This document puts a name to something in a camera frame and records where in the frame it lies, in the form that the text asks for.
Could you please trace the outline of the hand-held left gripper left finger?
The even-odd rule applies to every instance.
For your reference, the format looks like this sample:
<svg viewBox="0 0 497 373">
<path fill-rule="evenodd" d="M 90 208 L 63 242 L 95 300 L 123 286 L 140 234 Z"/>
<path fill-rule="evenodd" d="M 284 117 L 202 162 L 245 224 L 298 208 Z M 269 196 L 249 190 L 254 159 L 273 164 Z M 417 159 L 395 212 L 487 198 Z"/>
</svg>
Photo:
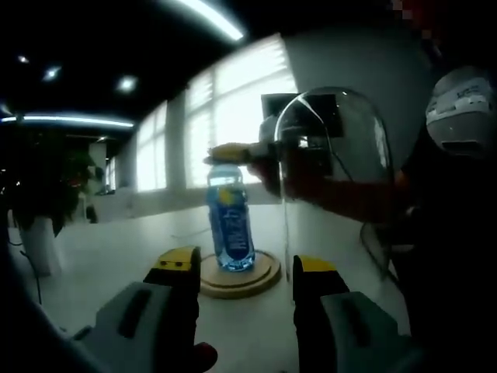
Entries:
<svg viewBox="0 0 497 373">
<path fill-rule="evenodd" d="M 96 314 L 74 340 L 102 372 L 188 371 L 199 315 L 200 247 L 163 253 Z"/>
</svg>

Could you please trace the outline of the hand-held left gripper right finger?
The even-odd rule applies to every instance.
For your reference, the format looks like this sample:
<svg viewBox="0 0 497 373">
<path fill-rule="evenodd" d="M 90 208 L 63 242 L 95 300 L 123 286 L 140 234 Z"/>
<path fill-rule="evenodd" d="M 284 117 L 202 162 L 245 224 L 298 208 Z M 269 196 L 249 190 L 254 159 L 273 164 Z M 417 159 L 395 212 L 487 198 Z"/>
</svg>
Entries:
<svg viewBox="0 0 497 373">
<path fill-rule="evenodd" d="M 420 372 L 425 351 L 395 319 L 351 291 L 325 260 L 296 255 L 292 291 L 301 372 Z"/>
</svg>

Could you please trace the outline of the person's right hand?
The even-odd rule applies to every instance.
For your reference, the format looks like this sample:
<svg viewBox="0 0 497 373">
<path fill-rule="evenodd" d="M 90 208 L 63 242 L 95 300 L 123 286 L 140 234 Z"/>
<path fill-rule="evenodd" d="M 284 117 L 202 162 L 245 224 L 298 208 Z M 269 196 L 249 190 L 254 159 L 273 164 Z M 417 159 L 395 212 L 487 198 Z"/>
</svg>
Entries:
<svg viewBox="0 0 497 373">
<path fill-rule="evenodd" d="M 314 186 L 304 167 L 298 162 L 290 162 L 282 171 L 274 159 L 256 159 L 248 165 L 248 171 L 258 178 L 266 190 L 281 197 L 282 189 L 292 198 L 304 198 L 313 193 Z"/>
</svg>

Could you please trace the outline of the person's left hand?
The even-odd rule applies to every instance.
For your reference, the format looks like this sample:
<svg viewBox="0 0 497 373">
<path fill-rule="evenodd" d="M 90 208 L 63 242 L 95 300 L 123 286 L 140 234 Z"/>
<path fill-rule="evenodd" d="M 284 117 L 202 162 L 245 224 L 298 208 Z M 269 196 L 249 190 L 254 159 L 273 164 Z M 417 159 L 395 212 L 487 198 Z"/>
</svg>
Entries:
<svg viewBox="0 0 497 373">
<path fill-rule="evenodd" d="M 218 359 L 217 350 L 206 342 L 201 342 L 193 347 L 193 371 L 204 373 L 209 371 Z"/>
</svg>

